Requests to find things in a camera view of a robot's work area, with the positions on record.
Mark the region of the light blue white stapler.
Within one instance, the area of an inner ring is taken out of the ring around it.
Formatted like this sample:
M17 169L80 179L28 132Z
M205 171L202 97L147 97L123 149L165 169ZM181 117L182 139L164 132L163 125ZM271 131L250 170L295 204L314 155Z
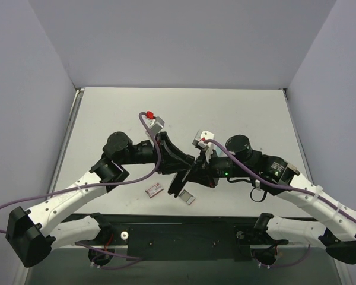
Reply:
M226 157L226 154L221 150L216 150L215 152L217 157Z

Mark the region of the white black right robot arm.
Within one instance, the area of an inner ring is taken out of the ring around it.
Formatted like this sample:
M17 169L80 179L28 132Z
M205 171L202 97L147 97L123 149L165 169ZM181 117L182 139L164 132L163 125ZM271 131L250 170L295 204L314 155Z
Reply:
M314 185L291 163L253 150L244 135L235 135L222 146L212 133L204 131L193 145L201 155L190 170L189 181L204 179L211 188L220 178L249 183L264 196L288 201L314 218L302 221L262 213L253 228L258 242L303 243L324 249L340 262L356 264L356 211Z

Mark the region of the black stapler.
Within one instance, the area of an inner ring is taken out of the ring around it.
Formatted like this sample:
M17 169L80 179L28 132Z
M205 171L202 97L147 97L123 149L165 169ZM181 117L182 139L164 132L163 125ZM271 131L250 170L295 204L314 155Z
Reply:
M185 185L190 181L191 169L177 172L168 188L168 194L175 198L183 191Z

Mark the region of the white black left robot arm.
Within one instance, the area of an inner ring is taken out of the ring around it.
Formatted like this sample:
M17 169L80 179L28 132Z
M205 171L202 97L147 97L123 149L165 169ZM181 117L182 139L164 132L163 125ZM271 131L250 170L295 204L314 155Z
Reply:
M5 238L23 266L33 267L54 249L82 240L106 243L111 226L102 215L90 214L73 222L65 219L88 202L128 184L126 165L153 164L153 172L169 175L194 164L194 156L179 150L166 132L150 132L149 136L134 144L124 132L112 133L99 161L70 188L26 210L17 207L10 212Z

